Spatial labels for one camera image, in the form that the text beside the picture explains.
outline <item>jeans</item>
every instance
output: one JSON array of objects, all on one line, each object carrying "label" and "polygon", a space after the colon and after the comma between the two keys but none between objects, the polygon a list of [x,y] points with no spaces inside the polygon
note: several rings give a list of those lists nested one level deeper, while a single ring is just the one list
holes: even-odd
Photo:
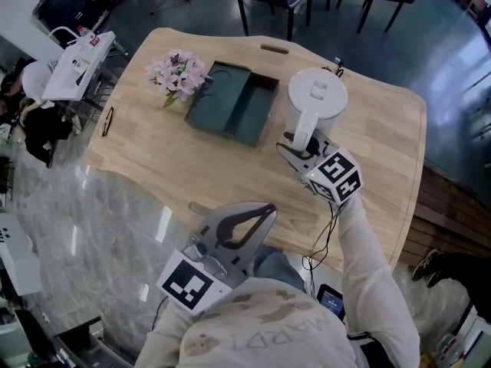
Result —
[{"label": "jeans", "polygon": [[285,282],[305,292],[304,281],[288,263],[286,256],[276,248],[261,247],[254,258],[253,275],[257,278],[271,278]]},{"label": "jeans", "polygon": [[34,109],[25,120],[25,147],[31,155],[48,164],[50,154],[43,146],[47,142],[52,145],[57,140],[66,140],[71,128],[71,121],[61,121],[55,107]]}]

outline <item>floor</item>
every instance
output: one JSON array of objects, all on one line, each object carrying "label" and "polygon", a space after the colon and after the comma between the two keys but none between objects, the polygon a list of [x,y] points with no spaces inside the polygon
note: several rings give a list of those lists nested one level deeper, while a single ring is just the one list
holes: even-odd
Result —
[{"label": "floor", "polygon": [[[169,0],[166,9],[149,16],[156,1],[128,0],[111,15],[108,28],[130,51],[157,27],[243,35],[235,0],[191,0],[177,7],[177,0]],[[362,3],[344,0],[338,11],[326,12],[325,0],[314,0],[310,28],[304,26],[305,6],[300,5],[294,41],[326,58],[343,58],[361,74],[418,93],[427,102],[427,163],[491,203],[491,183],[483,169],[488,139],[473,139],[487,116],[472,113],[486,98],[487,82],[464,93],[491,70],[480,30],[450,0],[417,0],[403,7],[388,34],[384,28],[395,4],[375,2],[358,35]],[[285,11],[272,16],[267,5],[255,2],[246,2],[246,11],[252,35],[285,37]],[[41,257],[45,290],[28,299],[37,318],[43,320],[44,314],[48,332],[57,333],[101,315],[109,341],[131,360],[162,299],[154,287],[158,275],[189,230],[134,182],[78,167],[93,128],[60,143],[49,170],[20,146],[12,207]],[[400,265],[394,277],[423,339],[431,342],[445,330],[443,324],[451,328],[458,320],[468,302],[466,293],[452,281],[428,290],[423,282],[411,283],[409,274]]]}]

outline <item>black cable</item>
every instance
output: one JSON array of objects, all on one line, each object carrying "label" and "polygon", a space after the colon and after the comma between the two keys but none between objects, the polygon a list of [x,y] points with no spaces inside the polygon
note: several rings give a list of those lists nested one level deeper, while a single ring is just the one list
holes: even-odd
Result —
[{"label": "black cable", "polygon": [[159,317],[160,308],[162,307],[163,302],[165,300],[167,300],[167,298],[169,298],[169,296],[165,296],[163,298],[163,300],[160,302],[159,307],[157,308],[157,312],[155,313],[155,319],[153,319],[153,323],[152,323],[152,331],[155,330],[155,322],[157,321],[157,318]]},{"label": "black cable", "polygon": [[[328,256],[328,253],[329,253],[329,249],[328,249],[328,245],[329,245],[329,242],[331,240],[331,234],[332,232],[334,231],[334,228],[336,227],[336,223],[338,222],[338,216],[339,216],[339,213],[341,212],[341,209],[342,209],[343,205],[340,205],[339,206],[339,210],[338,212],[336,213],[336,216],[334,216],[334,213],[332,211],[332,204],[329,203],[329,210],[331,211],[331,221],[329,221],[329,223],[325,226],[324,229],[322,229],[322,232],[321,234],[319,235],[319,238],[324,234],[325,230],[328,228],[329,226],[329,232],[328,232],[328,237],[326,238],[326,242],[325,242],[325,245],[322,249],[319,249],[318,251],[312,253],[310,256],[306,256],[306,255],[303,255],[302,256],[302,267],[309,271],[310,272],[310,285],[311,285],[311,297],[312,298],[315,298],[315,283],[314,283],[314,270],[327,258]],[[325,253],[324,253],[324,257],[314,266],[313,263],[314,263],[314,256],[316,256],[316,254],[319,254],[321,252],[323,252],[325,250]],[[308,268],[305,267],[304,265],[304,259],[307,260],[307,263],[308,263]]]}]

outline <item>power cord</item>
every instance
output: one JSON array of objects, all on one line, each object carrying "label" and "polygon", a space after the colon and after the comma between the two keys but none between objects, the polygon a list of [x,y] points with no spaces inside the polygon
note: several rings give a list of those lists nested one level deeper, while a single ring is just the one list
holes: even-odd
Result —
[{"label": "power cord", "polygon": [[[335,73],[333,73],[333,74],[335,74],[337,77],[342,77],[342,76],[343,76],[343,74],[344,74],[344,69],[343,69],[343,66],[344,66],[344,61],[343,61],[343,59],[341,59],[341,58],[339,58],[339,57],[336,57],[336,58],[334,59],[334,62],[335,62],[335,63],[336,63],[338,66],[336,67],[336,72],[335,72]],[[323,70],[327,70],[327,71],[332,72],[332,69],[331,69],[331,68],[329,68],[329,67],[322,67],[322,69],[323,69]]]},{"label": "power cord", "polygon": [[160,308],[162,307],[162,304],[165,300],[167,300],[169,298],[169,296],[165,296],[163,298],[163,300],[160,302],[159,304],[159,307],[157,308],[157,312],[155,313],[155,318],[153,319],[153,323],[152,323],[152,331],[155,330],[155,322],[157,322],[157,318],[159,317],[159,311],[160,311]]},{"label": "power cord", "polygon": [[[331,221],[329,221],[329,223],[324,227],[324,229],[322,229],[321,234],[315,240],[314,245],[312,245],[312,250],[311,250],[310,255],[309,256],[306,256],[306,255],[302,256],[302,267],[310,273],[310,286],[311,286],[310,295],[312,298],[315,298],[314,270],[328,256],[328,252],[329,252],[328,245],[329,245],[329,241],[331,240],[331,234],[334,231],[334,228],[336,227],[336,223],[338,222],[338,216],[339,216],[339,213],[341,212],[342,208],[343,208],[343,205],[340,205],[339,210],[336,212],[336,214],[334,214],[334,212],[332,210],[332,204],[329,202],[329,210],[331,211]],[[315,249],[315,246],[317,245],[318,241],[321,239],[321,236],[324,234],[324,232],[327,230],[327,228],[329,228],[329,232],[328,232],[328,237],[326,238],[324,247],[322,249],[316,251],[316,252],[313,252]],[[316,254],[319,254],[323,251],[325,251],[324,257],[316,265],[314,265],[314,256],[316,256]],[[305,267],[304,259],[308,263],[308,268]]]}]

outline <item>wooden table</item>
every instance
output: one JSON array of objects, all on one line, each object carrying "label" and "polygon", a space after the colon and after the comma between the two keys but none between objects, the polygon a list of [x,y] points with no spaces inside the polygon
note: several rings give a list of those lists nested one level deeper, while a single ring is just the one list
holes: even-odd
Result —
[{"label": "wooden table", "polygon": [[[287,54],[263,49],[283,48]],[[199,55],[207,67],[214,60],[251,68],[280,80],[280,86],[256,148],[194,130],[184,112],[163,110],[164,97],[144,78],[154,58],[180,48]],[[190,202],[215,208],[241,201],[272,202],[278,218],[268,243],[310,252],[330,219],[327,202],[303,188],[275,144],[285,129],[287,87],[293,74],[307,67],[334,64],[287,41],[267,37],[216,38],[153,31],[124,71],[87,149],[85,162],[96,169],[121,173],[152,192],[173,214],[196,227]],[[426,107],[409,90],[344,70],[348,108],[331,139],[360,163],[363,201],[368,219],[387,261],[397,263],[420,186],[426,135]],[[114,118],[101,137],[110,107]],[[325,261],[342,269],[337,232]]]}]

